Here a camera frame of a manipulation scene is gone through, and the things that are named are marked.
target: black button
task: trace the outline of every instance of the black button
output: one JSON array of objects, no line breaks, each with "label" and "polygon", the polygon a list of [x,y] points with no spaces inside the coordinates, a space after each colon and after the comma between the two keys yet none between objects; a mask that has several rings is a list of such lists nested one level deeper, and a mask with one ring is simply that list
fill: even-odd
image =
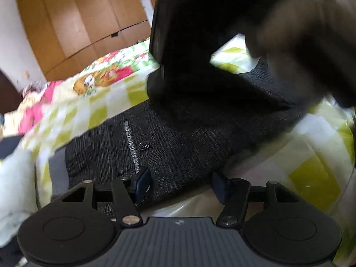
[{"label": "black button", "polygon": [[149,141],[142,141],[139,145],[138,148],[140,150],[147,150],[147,148],[150,147],[150,142]]}]

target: white pillow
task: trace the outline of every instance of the white pillow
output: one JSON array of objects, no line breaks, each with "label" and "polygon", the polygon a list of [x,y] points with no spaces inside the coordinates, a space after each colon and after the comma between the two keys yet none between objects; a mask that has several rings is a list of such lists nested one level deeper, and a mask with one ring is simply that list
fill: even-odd
[{"label": "white pillow", "polygon": [[16,149],[0,166],[0,248],[37,210],[32,153]]}]

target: patterned trim strip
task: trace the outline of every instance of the patterned trim strip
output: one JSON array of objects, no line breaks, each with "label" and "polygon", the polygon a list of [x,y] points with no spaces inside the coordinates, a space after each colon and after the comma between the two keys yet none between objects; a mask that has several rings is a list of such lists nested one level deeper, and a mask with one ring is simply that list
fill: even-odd
[{"label": "patterned trim strip", "polygon": [[131,129],[130,129],[129,123],[127,121],[125,121],[124,126],[125,126],[127,142],[129,143],[131,157],[132,157],[132,160],[134,161],[133,163],[135,165],[135,172],[137,174],[140,171],[140,166],[138,164],[138,156],[137,156],[136,147],[133,142],[134,140],[132,139],[132,134],[131,134]]}]

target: black circular motor housing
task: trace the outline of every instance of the black circular motor housing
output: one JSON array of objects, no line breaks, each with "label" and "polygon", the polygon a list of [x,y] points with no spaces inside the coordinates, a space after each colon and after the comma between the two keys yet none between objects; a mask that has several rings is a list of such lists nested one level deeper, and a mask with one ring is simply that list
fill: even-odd
[{"label": "black circular motor housing", "polygon": [[26,258],[39,265],[80,265],[104,252],[115,237],[111,219],[81,202],[54,202],[18,231]]},{"label": "black circular motor housing", "polygon": [[[284,194],[276,196],[272,189],[269,198],[274,200],[245,223],[246,241],[262,256],[288,265],[313,265],[332,259],[342,238],[338,224],[280,184],[276,187]],[[278,202],[278,197],[288,196],[294,196],[292,201]]]}]

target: bed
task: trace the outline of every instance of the bed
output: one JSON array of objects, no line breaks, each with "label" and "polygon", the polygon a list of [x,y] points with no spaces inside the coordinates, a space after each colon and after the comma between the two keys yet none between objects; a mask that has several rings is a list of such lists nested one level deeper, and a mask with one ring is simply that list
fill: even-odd
[{"label": "bed", "polygon": [[[149,40],[122,49],[94,61],[81,73],[65,81],[47,85],[51,98],[34,102],[25,136],[19,149],[31,150],[36,163],[38,203],[50,203],[52,181],[49,159],[74,137],[103,121],[148,99],[147,75],[158,68],[148,54]],[[234,74],[253,69],[244,37],[236,36],[211,59],[216,67]],[[338,266],[348,266],[356,250],[356,173],[354,110],[340,109],[332,97],[326,97],[309,110],[291,129],[257,153],[239,154],[226,165],[229,177],[242,177],[253,185],[277,180],[319,209],[331,215],[341,226],[343,240],[335,257]],[[221,205],[208,187],[145,210],[148,216],[212,216]]]}]

